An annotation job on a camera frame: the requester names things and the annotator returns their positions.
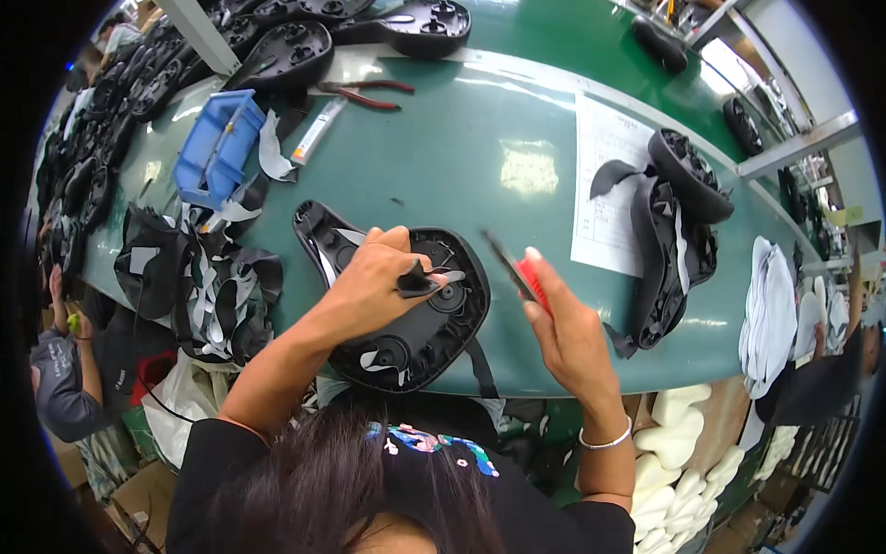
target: bracelet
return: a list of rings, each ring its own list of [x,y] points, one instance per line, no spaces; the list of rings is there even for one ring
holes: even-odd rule
[[[607,442],[606,444],[587,444],[585,442],[585,440],[581,437],[581,435],[585,434],[585,428],[582,427],[581,430],[579,431],[579,444],[588,450],[611,449],[612,447],[619,444],[624,439],[631,436],[631,429],[633,429],[633,420],[631,420],[631,417],[628,416],[627,414],[625,414],[625,417],[627,417],[627,429],[625,429],[625,432],[622,433],[622,435],[620,437],[618,437],[616,440],[614,440],[613,442]]]

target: hand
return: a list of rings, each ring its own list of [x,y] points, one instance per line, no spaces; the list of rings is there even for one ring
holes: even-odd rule
[[[381,329],[431,296],[404,300],[397,292],[397,278],[412,268],[416,258],[425,271],[431,270],[427,256],[412,254],[406,227],[394,227],[384,233],[378,227],[372,228],[308,316],[329,331],[331,346]],[[441,275],[428,277],[437,281],[437,290],[447,284]]]
[[[92,340],[92,322],[86,317],[86,314],[77,312],[80,315],[80,333],[75,334],[77,340]]]
[[[545,366],[563,388],[586,406],[601,395],[618,398],[618,376],[610,365],[597,312],[575,298],[538,250],[526,248],[526,259],[535,269],[553,314],[551,317],[535,302],[524,302],[526,318],[539,340]]]
[[[50,273],[50,294],[54,303],[61,302],[61,266],[55,264]]]

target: white paper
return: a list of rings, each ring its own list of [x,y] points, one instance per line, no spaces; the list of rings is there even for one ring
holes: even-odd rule
[[[588,198],[603,163],[622,160],[645,168],[651,162],[646,144],[655,131],[581,94],[575,97],[575,120],[578,166],[570,259],[642,277],[643,261],[631,225],[631,199],[639,179],[629,177],[607,194]]]
[[[133,246],[129,251],[129,273],[143,275],[144,266],[159,252],[158,246]]]

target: pliers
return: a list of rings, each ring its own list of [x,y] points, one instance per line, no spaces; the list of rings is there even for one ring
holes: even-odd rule
[[[398,81],[387,81],[387,80],[378,80],[378,81],[355,81],[355,82],[320,82],[317,84],[317,89],[321,92],[328,92],[330,94],[339,94],[347,98],[348,100],[353,100],[357,104],[365,105],[366,107],[376,108],[377,110],[400,110],[399,104],[393,104],[391,102],[382,102],[380,100],[373,100],[372,98],[364,97],[359,92],[354,92],[353,90],[348,89],[399,89],[403,92],[415,92],[416,88],[407,85],[404,82]]]

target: plastic bag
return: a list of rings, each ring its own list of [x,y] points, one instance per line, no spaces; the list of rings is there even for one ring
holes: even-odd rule
[[[207,365],[212,364],[198,363],[179,349],[175,367],[159,385],[152,389],[154,395],[173,412],[194,421],[216,417],[219,413],[215,400],[217,395],[215,398],[207,397],[197,384],[198,380],[206,380],[204,368]],[[236,368],[233,371],[239,369],[233,363],[217,365]],[[175,467],[182,467],[191,423],[164,410],[150,394],[146,394],[142,398],[142,405],[148,426],[151,428],[151,433],[153,433],[154,440],[157,441],[163,456]]]

